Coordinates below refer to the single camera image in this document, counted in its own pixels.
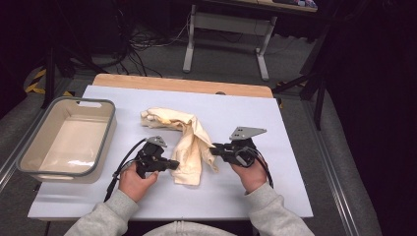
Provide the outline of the black tripod stand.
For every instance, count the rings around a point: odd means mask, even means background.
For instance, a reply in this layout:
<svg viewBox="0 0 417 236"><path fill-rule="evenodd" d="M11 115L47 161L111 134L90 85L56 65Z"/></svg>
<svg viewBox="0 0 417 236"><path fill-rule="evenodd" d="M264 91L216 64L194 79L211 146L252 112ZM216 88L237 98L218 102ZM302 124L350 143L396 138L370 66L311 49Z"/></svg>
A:
<svg viewBox="0 0 417 236"><path fill-rule="evenodd" d="M72 58L78 60L96 74L107 74L107 71L92 62L87 45L81 34L81 23L77 21L76 0L39 0L40 10L46 15L42 23L45 33L45 95L41 105L45 109L63 88L55 86L55 70L62 77L72 78L75 75Z"/></svg>

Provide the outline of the aluminium floor rail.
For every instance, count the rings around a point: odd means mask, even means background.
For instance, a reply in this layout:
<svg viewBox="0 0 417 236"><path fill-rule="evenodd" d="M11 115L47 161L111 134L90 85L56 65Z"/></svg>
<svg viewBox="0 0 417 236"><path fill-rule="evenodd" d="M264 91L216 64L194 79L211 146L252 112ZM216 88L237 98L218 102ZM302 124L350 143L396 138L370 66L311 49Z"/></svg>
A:
<svg viewBox="0 0 417 236"><path fill-rule="evenodd" d="M329 188L337 208L339 217L343 224L343 228L346 236L360 236L358 232L357 225L353 219L351 209L348 205L347 199L345 197L344 191L341 187L339 178L335 171L334 165L331 160L331 156L328 152L327 145L320 131L317 130L316 124L314 122L314 111L312 105L308 101L302 102L303 110L307 116L308 123L312 129L314 139L318 145L322 166L325 172L325 175L328 179Z"/></svg>
<svg viewBox="0 0 417 236"><path fill-rule="evenodd" d="M21 156L24 147L27 145L30 136L34 132L34 129L44 113L44 109L40 109L35 113L34 117L30 121L30 124L24 129L23 135L18 139L18 142L15 144L14 149L9 154L5 163L0 167L0 194L3 192L13 174L17 170L17 160Z"/></svg>

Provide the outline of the black metal stand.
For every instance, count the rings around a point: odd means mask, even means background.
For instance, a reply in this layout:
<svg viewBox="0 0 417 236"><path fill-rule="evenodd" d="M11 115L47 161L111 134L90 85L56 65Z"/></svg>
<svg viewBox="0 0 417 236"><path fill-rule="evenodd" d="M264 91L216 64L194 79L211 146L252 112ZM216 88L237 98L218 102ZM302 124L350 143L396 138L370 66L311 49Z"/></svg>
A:
<svg viewBox="0 0 417 236"><path fill-rule="evenodd" d="M313 121L318 130L321 129L321 117L324 105L326 80L324 73L318 68L320 63L321 49L326 42L329 32L329 27L325 27L319 38L317 39L312 51L306 59L300 74L301 76L287 83L278 83L271 91L273 94L279 94L287 89L291 89L297 86L301 86L302 90L299 92L299 96L302 100L310 100L313 95L316 95L316 106L314 110Z"/></svg>

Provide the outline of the person's grey hoodie torso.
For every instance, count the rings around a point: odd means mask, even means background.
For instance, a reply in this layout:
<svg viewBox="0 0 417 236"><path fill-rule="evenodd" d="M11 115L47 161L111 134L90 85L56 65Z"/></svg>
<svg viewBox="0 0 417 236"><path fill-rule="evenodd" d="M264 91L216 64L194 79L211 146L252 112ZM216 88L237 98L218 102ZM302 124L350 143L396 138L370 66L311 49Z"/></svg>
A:
<svg viewBox="0 0 417 236"><path fill-rule="evenodd" d="M236 236L225 230L212 226L189 222L174 221L157 227L144 236Z"/></svg>

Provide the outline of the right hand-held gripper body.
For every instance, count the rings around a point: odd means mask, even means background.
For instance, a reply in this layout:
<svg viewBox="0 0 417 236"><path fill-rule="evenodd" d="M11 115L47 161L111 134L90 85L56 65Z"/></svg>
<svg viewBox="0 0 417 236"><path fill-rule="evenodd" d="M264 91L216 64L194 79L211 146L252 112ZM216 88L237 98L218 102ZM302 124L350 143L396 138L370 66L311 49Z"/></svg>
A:
<svg viewBox="0 0 417 236"><path fill-rule="evenodd" d="M266 131L262 128L237 127L229 138L231 143L224 145L224 161L241 167L250 167L259 156L252 138Z"/></svg>

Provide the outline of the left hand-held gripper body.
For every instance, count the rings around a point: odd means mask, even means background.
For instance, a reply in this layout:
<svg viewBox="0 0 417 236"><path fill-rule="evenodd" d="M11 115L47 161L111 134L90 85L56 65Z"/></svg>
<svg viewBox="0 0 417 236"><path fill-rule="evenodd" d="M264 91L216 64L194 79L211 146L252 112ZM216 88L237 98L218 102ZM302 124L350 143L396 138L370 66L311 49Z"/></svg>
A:
<svg viewBox="0 0 417 236"><path fill-rule="evenodd" d="M145 145L135 157L137 162L137 173L143 179L147 172L165 171L170 168L170 162L162 157L167 144L161 136L146 139Z"/></svg>

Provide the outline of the white table mat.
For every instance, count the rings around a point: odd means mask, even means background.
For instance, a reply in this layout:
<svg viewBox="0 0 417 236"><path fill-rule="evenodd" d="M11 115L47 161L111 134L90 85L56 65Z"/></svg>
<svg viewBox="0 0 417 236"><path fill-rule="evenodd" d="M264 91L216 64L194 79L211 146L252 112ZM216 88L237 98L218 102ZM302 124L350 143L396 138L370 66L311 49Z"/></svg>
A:
<svg viewBox="0 0 417 236"><path fill-rule="evenodd" d="M194 114L215 143L226 143L238 127L255 127L263 133L253 141L265 158L274 190L284 197L286 208L301 217L312 208L281 113L272 98L175 92L134 88L87 87L86 98L111 100L116 107L117 127L100 178L92 184L44 183L34 199L29 216L43 220L81 217L104 199L111 175L139 140L161 136L171 153L180 133L150 129L140 123L140 114L150 107L164 107ZM148 190L135 214L137 220L226 220L245 219L248 206L242 184L230 166L218 159L218 169L203 168L197 187L174 183L162 172Z"/></svg>

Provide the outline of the cream cloth garment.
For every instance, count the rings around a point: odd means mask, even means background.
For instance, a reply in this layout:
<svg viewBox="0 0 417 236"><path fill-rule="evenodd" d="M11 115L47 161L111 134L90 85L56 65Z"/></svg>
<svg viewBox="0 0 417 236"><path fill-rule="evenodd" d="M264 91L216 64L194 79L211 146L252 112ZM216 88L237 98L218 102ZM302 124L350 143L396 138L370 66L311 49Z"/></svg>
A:
<svg viewBox="0 0 417 236"><path fill-rule="evenodd" d="M194 114L168 108L153 107L141 112L141 124L150 128L168 128L182 132L171 159L179 162L171 172L175 184L198 186L201 182L202 163L218 172L209 134Z"/></svg>

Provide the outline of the person's left hand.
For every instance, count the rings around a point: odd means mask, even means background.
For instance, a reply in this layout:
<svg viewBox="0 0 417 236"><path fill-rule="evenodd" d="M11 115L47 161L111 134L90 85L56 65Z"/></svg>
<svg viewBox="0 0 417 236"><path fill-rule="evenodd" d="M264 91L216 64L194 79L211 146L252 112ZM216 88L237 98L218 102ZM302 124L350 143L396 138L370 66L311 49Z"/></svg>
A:
<svg viewBox="0 0 417 236"><path fill-rule="evenodd" d="M133 162L120 174L118 189L138 203L157 181L157 178L158 172L152 172L147 178L142 178L137 173L137 163Z"/></svg>

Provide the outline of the beige bin with grey rim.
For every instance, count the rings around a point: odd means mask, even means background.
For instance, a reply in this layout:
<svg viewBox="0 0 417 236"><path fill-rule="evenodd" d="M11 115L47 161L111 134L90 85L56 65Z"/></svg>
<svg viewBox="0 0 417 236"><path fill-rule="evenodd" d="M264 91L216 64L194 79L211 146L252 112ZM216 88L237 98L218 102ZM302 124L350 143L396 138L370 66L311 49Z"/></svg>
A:
<svg viewBox="0 0 417 236"><path fill-rule="evenodd" d="M98 180L117 126L107 99L59 97L51 102L17 161L41 182Z"/></svg>

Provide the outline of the white-legged background desk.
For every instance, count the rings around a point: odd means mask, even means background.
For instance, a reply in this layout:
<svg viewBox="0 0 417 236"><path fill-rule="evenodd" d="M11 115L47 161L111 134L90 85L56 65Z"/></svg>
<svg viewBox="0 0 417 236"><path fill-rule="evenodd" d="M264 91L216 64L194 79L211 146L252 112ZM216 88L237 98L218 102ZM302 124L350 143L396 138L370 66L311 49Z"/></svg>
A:
<svg viewBox="0 0 417 236"><path fill-rule="evenodd" d="M242 8L253 7L260 11L276 11L289 14L315 14L318 8L301 7L296 0L201 0L202 2L235 5ZM243 34L261 36L262 43L255 49L261 79L268 81L268 68L265 61L265 53L269 40L276 25L277 16L271 16L268 20L249 19L243 17L226 16L215 13L204 13L198 8L198 3L191 5L190 18L187 22L188 44L183 63L183 71L191 72L193 54L195 48L195 29L228 31Z"/></svg>

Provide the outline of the person's right hand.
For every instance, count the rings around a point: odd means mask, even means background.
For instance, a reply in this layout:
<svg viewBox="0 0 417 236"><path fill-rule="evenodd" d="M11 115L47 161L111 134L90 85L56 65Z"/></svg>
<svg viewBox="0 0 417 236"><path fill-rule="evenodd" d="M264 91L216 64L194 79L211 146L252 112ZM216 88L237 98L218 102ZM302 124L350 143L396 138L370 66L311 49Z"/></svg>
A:
<svg viewBox="0 0 417 236"><path fill-rule="evenodd" d="M266 172L258 162L247 168L232 164L231 168L239 176L248 194L260 188L267 181Z"/></svg>

